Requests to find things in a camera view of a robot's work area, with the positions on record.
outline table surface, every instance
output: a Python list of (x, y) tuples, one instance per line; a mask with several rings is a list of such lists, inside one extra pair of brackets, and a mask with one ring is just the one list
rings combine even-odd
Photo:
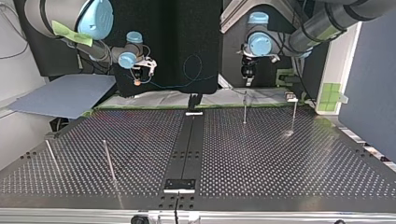
[[(396, 173), (300, 107), (104, 110), (0, 172), (0, 207), (396, 213)], [(111, 177), (108, 143), (117, 182)], [(164, 194), (194, 179), (193, 194)]]

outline wire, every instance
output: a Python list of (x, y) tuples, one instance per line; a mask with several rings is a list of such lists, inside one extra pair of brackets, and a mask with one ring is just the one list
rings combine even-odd
[(151, 53), (151, 48), (147, 45), (142, 45), (143, 48), (146, 48), (148, 50), (148, 55), (146, 55), (146, 58), (149, 57), (150, 53)]
[[(0, 2), (0, 7), (8, 8), (15, 15), (15, 17), (18, 18), (17, 12), (11, 6)], [(1, 12), (3, 18), (5, 18), (7, 20), (7, 22), (11, 25), (11, 27), (14, 29), (14, 31), (26, 42), (26, 45), (25, 45), (24, 49), (21, 52), (13, 54), (13, 55), (5, 56), (5, 57), (0, 57), (0, 60), (5, 60), (5, 59), (11, 59), (11, 58), (18, 57), (18, 56), (22, 55), (24, 52), (26, 52), (26, 50), (28, 50), (29, 43), (26, 41), (26, 37), (23, 35), (23, 32), (19, 32), (18, 31), (17, 27), (15, 27), (14, 24), (9, 20), (8, 16), (6, 15), (6, 13), (4, 13), (3, 10), (0, 10), (0, 12)]]
[(9, 55), (9, 56), (6, 56), (6, 57), (0, 57), (0, 60), (18, 57), (18, 56), (22, 55), (24, 52), (26, 52), (26, 50), (27, 50), (28, 48), (29, 48), (29, 44), (26, 43), (25, 48), (23, 49), (23, 51), (21, 51), (21, 52), (19, 52), (19, 53), (17, 53), (17, 54), (14, 54), (14, 55)]
[(111, 53), (111, 49), (110, 47), (102, 40), (99, 41), (106, 49), (106, 56), (104, 57), (104, 59), (110, 57), (110, 63), (108, 64), (108, 69), (106, 71), (107, 75), (110, 75), (110, 70), (111, 70), (111, 66), (113, 65), (113, 55)]
[[(187, 72), (186, 72), (186, 63), (187, 63), (187, 61), (188, 61), (189, 59), (191, 59), (192, 57), (198, 58), (198, 59), (199, 59), (199, 62), (200, 62), (200, 70), (199, 70), (199, 72), (198, 72), (198, 74), (196, 75), (195, 78), (189, 77), (189, 76), (187, 75)], [(185, 84), (185, 85), (176, 85), (176, 86), (161, 86), (161, 85), (159, 85), (159, 84), (157, 84), (157, 83), (155, 83), (155, 82), (153, 82), (153, 81), (150, 81), (150, 84), (153, 85), (153, 86), (156, 86), (156, 87), (158, 87), (158, 88), (160, 88), (160, 89), (177, 89), (177, 88), (185, 88), (185, 87), (188, 87), (188, 86), (190, 86), (192, 83), (197, 82), (197, 81), (209, 80), (209, 79), (211, 79), (211, 78), (213, 78), (213, 77), (216, 77), (216, 76), (211, 76), (211, 77), (205, 77), (205, 78), (198, 78), (198, 77), (202, 74), (202, 69), (203, 69), (203, 62), (202, 62), (201, 57), (200, 57), (199, 55), (197, 55), (197, 54), (192, 54), (192, 55), (190, 55), (190, 56), (184, 61), (184, 63), (183, 63), (183, 73), (184, 73), (184, 76), (185, 76), (190, 82), (188, 82), (188, 83)]]
[(297, 76), (298, 76), (298, 78), (299, 78), (300, 81), (301, 81), (301, 85), (303, 86), (304, 91), (306, 92), (306, 95), (307, 95), (307, 96), (309, 97), (309, 99), (312, 101), (312, 103), (314, 104), (314, 106), (317, 107), (316, 101), (314, 101), (314, 98), (312, 98), (311, 94), (309, 94), (309, 92), (308, 92), (308, 90), (307, 90), (307, 88), (306, 88), (306, 86), (305, 86), (305, 84), (304, 84), (304, 82), (303, 82), (303, 76), (302, 76), (302, 74), (301, 74), (301, 72), (300, 72), (300, 68), (299, 68), (299, 67), (301, 66), (301, 64), (298, 63), (298, 60), (297, 60), (296, 58), (292, 58), (292, 59), (294, 60), (294, 63), (295, 63), (295, 66), (296, 66)]
[[(14, 14), (14, 16), (15, 16), (17, 19), (19, 18), (17, 11), (15, 11), (15, 9), (14, 9), (13, 7), (7, 5), (6, 3), (3, 3), (3, 2), (0, 2), (0, 7), (5, 7), (5, 8), (7, 8), (8, 10), (10, 10), (10, 11)], [(6, 13), (5, 13), (3, 10), (0, 10), (0, 12), (1, 12), (2, 16), (7, 20), (7, 22), (9, 23), (9, 25), (11, 25), (12, 28), (15, 30), (15, 32), (16, 32), (23, 40), (26, 41), (26, 37), (25, 37), (24, 34), (23, 34), (23, 30), (21, 29), (21, 31), (19, 31), (19, 30), (17, 29), (17, 27), (15, 27), (14, 23), (12, 23), (12, 22), (9, 20), (8, 16), (6, 15)]]

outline black cable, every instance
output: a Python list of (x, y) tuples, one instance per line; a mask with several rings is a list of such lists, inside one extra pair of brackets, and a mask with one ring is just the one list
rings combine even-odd
[(293, 58), (292, 60), (294, 60), (294, 63), (295, 63), (295, 66), (296, 66), (296, 71), (297, 71), (297, 76), (298, 76), (298, 78), (299, 78), (300, 81), (301, 81), (301, 85), (303, 86), (304, 91), (306, 92), (306, 95), (309, 97), (309, 99), (310, 99), (311, 102), (314, 104), (314, 106), (317, 107), (316, 100), (314, 101), (314, 98), (312, 98), (311, 94), (309, 94), (308, 89), (306, 88), (306, 86), (305, 86), (305, 84), (304, 84), (304, 82), (303, 82), (303, 76), (302, 76), (302, 74), (300, 73), (300, 69), (299, 69), (299, 66), (298, 66), (298, 64), (297, 64), (297, 63), (298, 63), (298, 62), (297, 62), (297, 59), (296, 59), (296, 58)]
[(26, 46), (25, 46), (25, 48), (23, 49), (23, 51), (21, 51), (21, 52), (19, 52), (19, 53), (17, 53), (17, 54), (14, 54), (14, 55), (7, 56), (7, 57), (0, 57), (0, 60), (18, 57), (18, 56), (22, 55), (24, 52), (26, 52), (26, 50), (28, 49), (28, 47), (29, 47), (29, 43), (26, 43)]
[(178, 215), (177, 215), (178, 196), (179, 195), (177, 195), (176, 206), (175, 206), (175, 223), (176, 224), (178, 224)]

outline metal rod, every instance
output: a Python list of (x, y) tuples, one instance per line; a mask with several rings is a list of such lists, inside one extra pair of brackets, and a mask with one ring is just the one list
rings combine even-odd
[(111, 176), (113, 177), (114, 181), (117, 181), (116, 174), (114, 173), (114, 169), (113, 169), (113, 162), (111, 161), (110, 152), (108, 151), (108, 146), (107, 146), (106, 140), (103, 140), (103, 147), (105, 148), (108, 166), (110, 167)]
[(245, 105), (244, 124), (247, 123), (247, 112), (248, 112), (248, 107)]
[(50, 145), (50, 141), (46, 140), (46, 144), (47, 144), (47, 147), (49, 149), (50, 156), (52, 157), (53, 160), (56, 160), (55, 155), (53, 154), (53, 151), (52, 151), (52, 147)]
[(296, 113), (297, 113), (297, 104), (298, 104), (298, 102), (295, 102), (295, 103), (294, 103), (293, 120), (295, 120), (295, 119), (296, 119)]
[(245, 96), (244, 96), (244, 124), (247, 123), (247, 119), (248, 119), (248, 92), (245, 91)]

